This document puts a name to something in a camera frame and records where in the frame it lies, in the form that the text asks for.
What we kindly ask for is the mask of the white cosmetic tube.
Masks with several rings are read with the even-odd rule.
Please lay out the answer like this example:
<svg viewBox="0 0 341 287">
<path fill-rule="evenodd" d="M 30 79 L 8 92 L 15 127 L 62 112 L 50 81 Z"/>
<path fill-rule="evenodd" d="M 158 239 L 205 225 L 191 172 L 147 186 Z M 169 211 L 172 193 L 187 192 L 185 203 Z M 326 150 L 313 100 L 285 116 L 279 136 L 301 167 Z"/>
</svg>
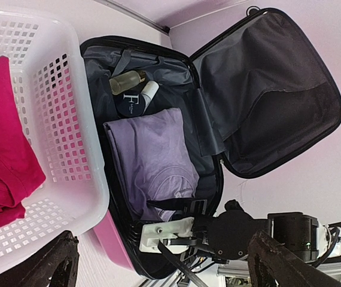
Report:
<svg viewBox="0 0 341 287">
<path fill-rule="evenodd" d="M 141 91 L 141 95 L 142 95 L 144 102 L 145 102 L 143 114 L 145 113 L 149 104 L 151 103 L 151 101 L 155 97 L 158 89 L 159 89 L 159 85 L 155 81 L 149 81 L 149 82 L 147 82 L 147 84 L 145 85 L 143 90 Z"/>
</svg>

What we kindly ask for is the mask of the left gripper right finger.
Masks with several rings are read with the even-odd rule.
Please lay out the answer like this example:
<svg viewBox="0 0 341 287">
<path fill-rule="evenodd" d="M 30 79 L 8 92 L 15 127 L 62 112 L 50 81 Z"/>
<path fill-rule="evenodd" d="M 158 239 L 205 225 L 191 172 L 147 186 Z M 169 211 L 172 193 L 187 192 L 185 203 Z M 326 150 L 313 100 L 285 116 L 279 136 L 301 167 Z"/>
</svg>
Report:
<svg viewBox="0 0 341 287">
<path fill-rule="evenodd" d="M 332 277 L 306 264 L 264 231 L 256 231 L 248 243 L 248 271 L 252 286 L 341 286 Z"/>
</svg>

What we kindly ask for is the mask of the white plastic mesh basket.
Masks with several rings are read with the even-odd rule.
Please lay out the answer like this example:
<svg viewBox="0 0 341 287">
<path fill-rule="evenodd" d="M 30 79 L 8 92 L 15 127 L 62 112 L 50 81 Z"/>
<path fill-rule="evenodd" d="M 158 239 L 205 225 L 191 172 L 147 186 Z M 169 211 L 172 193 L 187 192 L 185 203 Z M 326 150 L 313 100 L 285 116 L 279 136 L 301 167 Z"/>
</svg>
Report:
<svg viewBox="0 0 341 287">
<path fill-rule="evenodd" d="M 64 230 L 80 235 L 108 207 L 84 62 L 74 28 L 31 11 L 0 10 L 0 56 L 10 60 L 16 107 L 45 182 L 23 219 L 0 228 L 0 266 L 32 255 Z"/>
</svg>

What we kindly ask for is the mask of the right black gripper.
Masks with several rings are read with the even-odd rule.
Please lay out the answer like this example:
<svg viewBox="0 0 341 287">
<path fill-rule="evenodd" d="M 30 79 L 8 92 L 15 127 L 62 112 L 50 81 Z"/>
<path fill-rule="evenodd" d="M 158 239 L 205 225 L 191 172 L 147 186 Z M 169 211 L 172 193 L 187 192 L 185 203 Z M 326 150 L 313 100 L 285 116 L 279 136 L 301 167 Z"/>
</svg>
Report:
<svg viewBox="0 0 341 287">
<path fill-rule="evenodd" d="M 194 246 L 197 253 L 222 261 L 237 260 L 248 254 L 248 244 L 257 231 L 257 220 L 246 213 L 237 200 L 224 205 L 218 216 L 200 215 L 177 221 L 145 224 L 139 250 L 159 254 L 159 242 L 173 254 Z"/>
</svg>

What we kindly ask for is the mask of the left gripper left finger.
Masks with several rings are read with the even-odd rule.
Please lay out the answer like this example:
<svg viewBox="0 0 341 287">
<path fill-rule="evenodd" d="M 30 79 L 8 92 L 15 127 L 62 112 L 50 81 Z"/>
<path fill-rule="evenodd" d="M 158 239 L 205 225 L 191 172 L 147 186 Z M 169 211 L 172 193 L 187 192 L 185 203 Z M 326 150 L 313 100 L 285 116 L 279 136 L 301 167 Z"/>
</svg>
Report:
<svg viewBox="0 0 341 287">
<path fill-rule="evenodd" d="M 4 286 L 75 286 L 77 282 L 78 239 L 65 230 L 40 250 L 0 274 Z"/>
</svg>

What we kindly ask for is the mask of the magenta garment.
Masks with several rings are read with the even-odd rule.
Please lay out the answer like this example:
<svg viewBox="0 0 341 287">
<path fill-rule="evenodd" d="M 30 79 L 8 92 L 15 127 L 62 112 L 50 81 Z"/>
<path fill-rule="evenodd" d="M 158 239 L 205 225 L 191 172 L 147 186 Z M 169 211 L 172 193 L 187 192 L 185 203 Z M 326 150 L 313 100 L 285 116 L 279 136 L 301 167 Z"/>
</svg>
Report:
<svg viewBox="0 0 341 287">
<path fill-rule="evenodd" d="M 0 227 L 25 216 L 22 201 L 46 177 L 26 139 L 11 84 L 9 59 L 0 57 Z"/>
</svg>

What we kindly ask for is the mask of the pink hard-shell suitcase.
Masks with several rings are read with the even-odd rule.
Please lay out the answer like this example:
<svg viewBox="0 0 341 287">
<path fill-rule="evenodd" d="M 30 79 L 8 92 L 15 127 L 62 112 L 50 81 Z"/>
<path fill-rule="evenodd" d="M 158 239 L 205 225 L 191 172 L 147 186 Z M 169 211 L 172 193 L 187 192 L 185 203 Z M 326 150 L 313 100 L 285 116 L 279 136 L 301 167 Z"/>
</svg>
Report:
<svg viewBox="0 0 341 287">
<path fill-rule="evenodd" d="M 145 224 L 200 215 L 218 216 L 224 169 L 244 179 L 263 176 L 305 152 L 341 123 L 341 95 L 329 70 L 299 26 L 283 11 L 264 8 L 248 15 L 191 57 L 120 36 L 88 39 L 80 47 L 105 161 L 109 208 L 98 236 L 110 259 L 150 279 L 188 269 L 194 246 L 173 254 L 139 250 Z M 144 114 L 178 108 L 185 145 L 199 175 L 194 197 L 149 201 L 172 210 L 168 221 L 132 218 L 124 199 L 104 123 L 124 119 L 109 80 L 143 70 L 131 88 L 141 94 L 149 81 L 159 89 Z"/>
</svg>

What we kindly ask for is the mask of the clear glass perfume bottle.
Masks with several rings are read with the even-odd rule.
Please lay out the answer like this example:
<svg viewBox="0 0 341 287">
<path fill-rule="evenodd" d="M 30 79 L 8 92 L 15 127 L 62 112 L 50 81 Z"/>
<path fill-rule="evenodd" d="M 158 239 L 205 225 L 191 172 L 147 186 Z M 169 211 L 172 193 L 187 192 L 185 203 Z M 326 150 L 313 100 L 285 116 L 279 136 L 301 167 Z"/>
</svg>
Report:
<svg viewBox="0 0 341 287">
<path fill-rule="evenodd" d="M 109 80 L 111 92 L 119 95 L 143 83 L 145 79 L 146 73 L 143 70 L 125 72 Z"/>
</svg>

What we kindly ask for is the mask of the lavender garment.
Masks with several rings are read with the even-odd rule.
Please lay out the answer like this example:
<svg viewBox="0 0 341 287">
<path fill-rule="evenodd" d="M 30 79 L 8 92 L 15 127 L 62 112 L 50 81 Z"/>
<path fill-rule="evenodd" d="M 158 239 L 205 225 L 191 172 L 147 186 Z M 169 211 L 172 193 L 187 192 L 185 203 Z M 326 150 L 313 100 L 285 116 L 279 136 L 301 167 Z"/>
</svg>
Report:
<svg viewBox="0 0 341 287">
<path fill-rule="evenodd" d="M 135 220 L 168 221 L 172 210 L 149 204 L 195 195 L 199 175 L 190 160 L 178 108 L 104 123 L 115 170 Z"/>
</svg>

